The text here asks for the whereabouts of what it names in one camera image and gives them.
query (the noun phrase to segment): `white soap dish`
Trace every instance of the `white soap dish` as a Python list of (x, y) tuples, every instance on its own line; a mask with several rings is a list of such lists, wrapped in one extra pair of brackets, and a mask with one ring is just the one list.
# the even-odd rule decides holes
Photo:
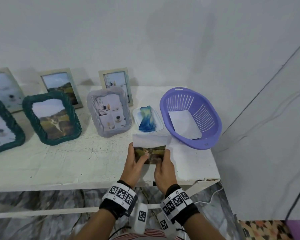
[[(138, 128), (139, 128), (140, 123), (142, 121), (142, 115), (141, 115), (140, 109), (141, 109), (141, 107), (140, 108), (135, 108), (132, 112), (134, 121), (138, 125)], [(151, 113), (152, 113), (152, 116), (153, 116), (153, 119), (154, 119), (154, 122), (155, 122), (155, 131), (151, 131), (151, 132), (142, 132), (142, 131), (140, 131), (140, 132), (148, 134), (148, 133), (153, 133), (153, 132), (160, 131), (164, 128), (164, 124), (162, 123), (158, 112), (152, 107), (151, 107)]]

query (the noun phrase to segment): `white wall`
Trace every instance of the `white wall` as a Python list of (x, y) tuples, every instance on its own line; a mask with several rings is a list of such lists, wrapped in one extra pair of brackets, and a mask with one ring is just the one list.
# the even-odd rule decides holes
[(0, 0), (0, 67), (76, 84), (128, 67), (131, 85), (188, 85), (224, 130), (300, 45), (300, 0)]
[[(214, 148), (240, 220), (284, 219), (300, 192), (300, 49)], [(300, 219), (300, 201), (291, 214)]]

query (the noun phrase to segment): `wristband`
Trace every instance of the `wristband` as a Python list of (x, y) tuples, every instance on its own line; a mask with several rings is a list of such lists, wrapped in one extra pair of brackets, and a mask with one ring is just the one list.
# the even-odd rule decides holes
[(172, 223), (177, 221), (181, 226), (192, 215), (199, 213), (198, 208), (178, 184), (168, 188), (165, 199), (160, 206)]
[(128, 184), (119, 180), (107, 190), (102, 199), (99, 209), (110, 211), (117, 220), (123, 215), (130, 216), (137, 196)]

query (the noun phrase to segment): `hand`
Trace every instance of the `hand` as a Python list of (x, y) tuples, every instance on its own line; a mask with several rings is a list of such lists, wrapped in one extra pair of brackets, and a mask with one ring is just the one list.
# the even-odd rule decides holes
[(158, 189), (165, 195), (167, 189), (177, 184), (174, 165), (170, 160), (170, 150), (166, 149), (163, 156), (163, 161), (158, 161), (155, 165), (154, 180)]
[(142, 165), (147, 161), (148, 156), (143, 155), (136, 162), (136, 157), (134, 155), (134, 148), (132, 142), (129, 144), (127, 160), (124, 165), (123, 173), (120, 177), (120, 180), (123, 180), (131, 188), (134, 188), (140, 179)]

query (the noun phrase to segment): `finger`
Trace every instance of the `finger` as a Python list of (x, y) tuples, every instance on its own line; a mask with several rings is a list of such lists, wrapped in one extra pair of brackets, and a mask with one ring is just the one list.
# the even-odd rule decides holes
[(163, 164), (167, 164), (170, 163), (170, 150), (169, 149), (165, 149), (164, 151), (164, 155), (163, 155)]
[(147, 155), (143, 155), (139, 158), (139, 160), (136, 163), (136, 168), (141, 170), (142, 165), (144, 165), (144, 163), (148, 160), (148, 156)]
[(126, 163), (133, 165), (135, 163), (136, 157), (134, 155), (134, 147), (133, 143), (131, 142), (128, 147), (128, 155)]
[(161, 165), (162, 165), (162, 161), (161, 160), (157, 161), (157, 163), (155, 164), (154, 175), (161, 173)]

